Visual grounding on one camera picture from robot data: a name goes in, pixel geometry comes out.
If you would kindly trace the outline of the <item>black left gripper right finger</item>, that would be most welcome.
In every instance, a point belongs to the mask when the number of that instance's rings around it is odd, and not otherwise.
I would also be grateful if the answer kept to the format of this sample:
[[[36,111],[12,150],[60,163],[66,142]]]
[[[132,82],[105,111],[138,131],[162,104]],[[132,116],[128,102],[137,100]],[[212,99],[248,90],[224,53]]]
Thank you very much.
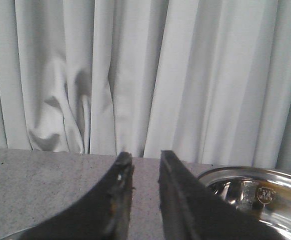
[[[272,227],[214,195],[172,150],[159,167],[160,211],[167,240],[282,240]]]

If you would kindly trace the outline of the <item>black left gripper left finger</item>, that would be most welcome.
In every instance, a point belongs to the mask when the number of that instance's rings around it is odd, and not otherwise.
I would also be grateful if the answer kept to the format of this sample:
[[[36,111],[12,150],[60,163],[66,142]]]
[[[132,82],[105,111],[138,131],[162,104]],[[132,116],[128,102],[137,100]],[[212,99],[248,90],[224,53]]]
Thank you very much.
[[[126,240],[134,165],[121,152],[107,173],[77,202],[26,230],[21,240]]]

